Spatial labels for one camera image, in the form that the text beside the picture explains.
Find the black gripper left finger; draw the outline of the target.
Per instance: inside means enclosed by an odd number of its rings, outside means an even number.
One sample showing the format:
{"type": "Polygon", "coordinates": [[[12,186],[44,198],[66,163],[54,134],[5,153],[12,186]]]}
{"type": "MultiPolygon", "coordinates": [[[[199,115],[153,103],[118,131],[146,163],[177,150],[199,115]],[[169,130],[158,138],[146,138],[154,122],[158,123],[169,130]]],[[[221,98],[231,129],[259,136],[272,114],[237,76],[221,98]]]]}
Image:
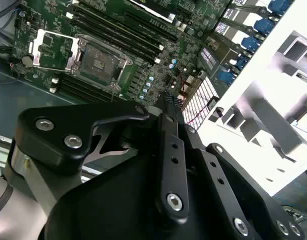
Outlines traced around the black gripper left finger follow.
{"type": "Polygon", "coordinates": [[[156,104],[132,100],[29,108],[17,119],[8,160],[46,214],[80,185],[84,164],[130,150],[154,157],[157,211],[174,224],[189,215],[180,100],[163,92],[156,104]]]}

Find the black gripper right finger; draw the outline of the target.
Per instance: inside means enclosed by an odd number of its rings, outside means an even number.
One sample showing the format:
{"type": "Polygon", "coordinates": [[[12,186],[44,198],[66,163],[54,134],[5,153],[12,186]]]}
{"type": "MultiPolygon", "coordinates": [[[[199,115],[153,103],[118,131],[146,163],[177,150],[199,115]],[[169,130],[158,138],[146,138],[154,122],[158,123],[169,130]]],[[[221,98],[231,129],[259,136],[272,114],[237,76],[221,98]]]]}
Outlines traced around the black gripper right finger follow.
{"type": "Polygon", "coordinates": [[[219,144],[203,145],[174,99],[176,240],[303,240],[299,224],[219,144]]]}

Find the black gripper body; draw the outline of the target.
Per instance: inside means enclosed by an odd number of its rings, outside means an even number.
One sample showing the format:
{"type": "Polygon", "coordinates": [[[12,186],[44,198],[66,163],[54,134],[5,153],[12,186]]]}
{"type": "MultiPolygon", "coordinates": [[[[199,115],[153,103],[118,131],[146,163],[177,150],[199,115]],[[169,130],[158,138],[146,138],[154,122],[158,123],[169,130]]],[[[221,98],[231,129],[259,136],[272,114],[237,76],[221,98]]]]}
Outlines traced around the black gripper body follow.
{"type": "Polygon", "coordinates": [[[129,160],[67,192],[44,228],[46,240],[175,240],[179,221],[154,201],[148,158],[129,160]]]}

